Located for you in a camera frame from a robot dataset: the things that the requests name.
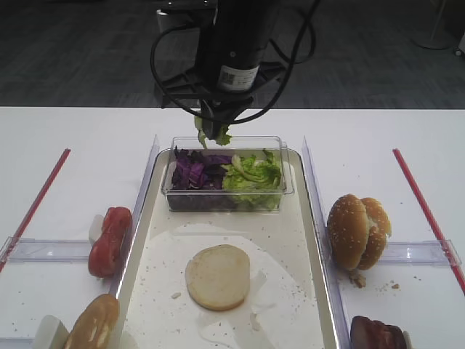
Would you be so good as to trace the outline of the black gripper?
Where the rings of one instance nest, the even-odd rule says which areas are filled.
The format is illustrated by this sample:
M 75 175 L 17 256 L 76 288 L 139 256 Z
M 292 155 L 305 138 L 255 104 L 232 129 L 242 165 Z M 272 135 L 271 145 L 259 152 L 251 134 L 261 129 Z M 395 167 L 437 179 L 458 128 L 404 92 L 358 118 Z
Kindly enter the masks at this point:
M 282 81 L 287 67 L 266 62 L 274 21 L 211 21 L 185 23 L 161 32 L 199 30 L 194 66 L 161 81 L 161 106 L 183 100 L 201 103 L 202 130 L 215 140 L 222 124 L 230 125 L 253 102 L 253 94 L 273 81 Z M 215 121 L 219 109 L 219 123 Z

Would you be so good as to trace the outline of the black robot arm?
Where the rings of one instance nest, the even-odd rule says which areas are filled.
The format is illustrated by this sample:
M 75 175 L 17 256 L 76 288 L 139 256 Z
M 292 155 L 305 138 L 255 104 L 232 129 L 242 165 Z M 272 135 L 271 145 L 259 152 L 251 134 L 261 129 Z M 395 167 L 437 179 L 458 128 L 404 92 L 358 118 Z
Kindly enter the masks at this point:
M 157 20 L 161 40 L 172 33 L 199 31 L 192 68 L 161 79 L 152 72 L 162 91 L 162 104 L 173 103 L 194 115 L 198 137 L 219 145 L 230 141 L 228 128 L 268 84 L 281 82 L 286 67 L 264 61 L 278 19 L 278 1 L 161 1 Z

